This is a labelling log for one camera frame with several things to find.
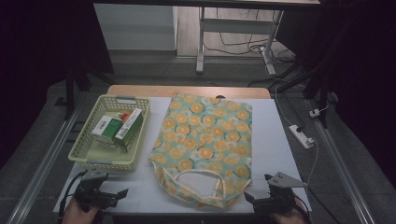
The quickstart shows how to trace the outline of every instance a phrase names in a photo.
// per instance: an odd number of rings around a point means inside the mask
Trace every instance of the medicine box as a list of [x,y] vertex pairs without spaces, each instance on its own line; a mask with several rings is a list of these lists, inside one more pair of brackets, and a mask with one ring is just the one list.
[[142,109],[136,108],[116,134],[116,144],[128,151],[143,124]]
[[115,119],[110,116],[102,116],[95,128],[92,130],[92,135],[98,142],[112,147],[114,146],[115,136],[122,126],[122,120]]

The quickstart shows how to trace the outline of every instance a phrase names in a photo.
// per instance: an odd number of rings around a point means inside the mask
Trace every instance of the floor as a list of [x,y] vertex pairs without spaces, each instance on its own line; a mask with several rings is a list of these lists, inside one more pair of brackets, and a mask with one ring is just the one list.
[[[222,48],[222,45],[218,42],[213,48]],[[186,55],[188,57],[150,54],[143,56],[111,55],[115,75],[110,77],[120,84],[225,87],[246,87],[252,81],[262,80],[250,85],[255,88],[270,88],[275,81],[265,74],[263,61],[259,57],[231,58],[225,57],[225,55],[217,57],[206,55],[208,57],[205,58],[205,71],[198,76],[195,74],[195,60],[191,56],[192,53],[185,53]],[[280,74],[288,66],[290,66],[289,63],[276,64],[276,71]],[[294,71],[292,75],[298,76],[299,71]],[[77,101],[81,102],[78,106],[79,113],[71,124],[64,143],[60,146],[59,155],[54,161],[46,181],[42,183],[42,188],[34,199],[32,207],[27,209],[30,212],[25,223],[56,222],[57,215],[52,212],[52,209],[60,197],[64,181],[73,165],[73,162],[67,158],[68,152],[97,97],[106,93],[109,87],[97,77],[89,75],[89,78],[92,83],[92,88],[89,91],[76,90]],[[312,191],[308,192],[308,198],[313,208],[312,219],[314,223],[320,224],[364,223],[357,216],[353,199],[347,193],[342,178],[336,171],[336,165],[331,159],[331,152],[319,134],[316,122],[308,115],[312,109],[311,106],[317,106],[317,101],[316,99],[308,101],[310,106],[304,99],[302,96],[304,84],[302,83],[302,86],[296,86],[284,94],[275,93],[276,85],[271,90],[272,98],[277,102],[279,116],[282,119],[285,134],[288,137],[290,149],[301,177],[305,181],[309,179]],[[0,170],[0,223],[6,223],[9,219],[44,155],[52,148],[53,139],[65,125],[65,108],[59,104],[62,97],[65,97],[64,82],[49,88],[48,100],[42,113],[14,155]],[[375,223],[394,223],[396,220],[395,188],[382,174],[364,145],[339,119],[334,111],[336,101],[332,97],[329,97],[329,100],[331,103],[327,108],[328,131],[363,200],[367,203]],[[305,135],[313,137],[317,142],[313,149],[302,148],[288,131],[291,124],[304,125]],[[111,217],[106,216],[105,223],[113,223]]]

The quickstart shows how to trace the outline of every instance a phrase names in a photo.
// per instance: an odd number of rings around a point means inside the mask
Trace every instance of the yellow basket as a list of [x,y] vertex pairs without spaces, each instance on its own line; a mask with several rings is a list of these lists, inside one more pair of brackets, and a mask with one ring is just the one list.
[[[143,126],[128,152],[120,147],[117,149],[102,147],[93,139],[91,132],[103,115],[116,116],[122,109],[135,108],[142,109]],[[149,125],[149,108],[148,98],[101,95],[69,153],[69,160],[76,161],[85,168],[94,166],[107,170],[133,172],[136,170]]]

